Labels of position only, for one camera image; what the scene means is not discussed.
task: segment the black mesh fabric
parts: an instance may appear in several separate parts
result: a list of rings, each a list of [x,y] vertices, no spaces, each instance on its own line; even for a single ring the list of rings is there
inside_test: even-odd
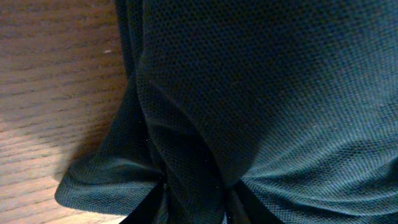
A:
[[[225,223],[242,180],[283,223],[398,223],[398,1],[116,4],[128,88],[60,204],[128,215],[165,180],[154,223]]]

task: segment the dark clothing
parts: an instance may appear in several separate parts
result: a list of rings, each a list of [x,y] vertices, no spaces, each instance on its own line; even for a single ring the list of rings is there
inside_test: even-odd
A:
[[[126,95],[60,204],[128,215],[160,182],[154,223],[254,223],[246,186],[283,223],[398,223],[398,1],[118,11]]]

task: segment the wooden floor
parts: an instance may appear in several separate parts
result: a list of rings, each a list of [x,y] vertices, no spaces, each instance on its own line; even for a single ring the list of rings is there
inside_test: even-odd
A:
[[[0,223],[119,223],[53,196],[126,87],[113,0],[1,0]]]

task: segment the wood grain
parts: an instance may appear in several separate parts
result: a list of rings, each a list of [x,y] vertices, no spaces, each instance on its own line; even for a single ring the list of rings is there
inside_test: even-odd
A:
[[[96,150],[126,87],[113,0],[2,0],[0,223],[119,223],[54,200]]]

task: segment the wooden surface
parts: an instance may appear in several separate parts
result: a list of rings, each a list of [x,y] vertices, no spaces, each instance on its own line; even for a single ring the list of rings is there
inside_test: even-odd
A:
[[[0,1],[0,223],[119,223],[53,196],[126,87],[113,0]]]

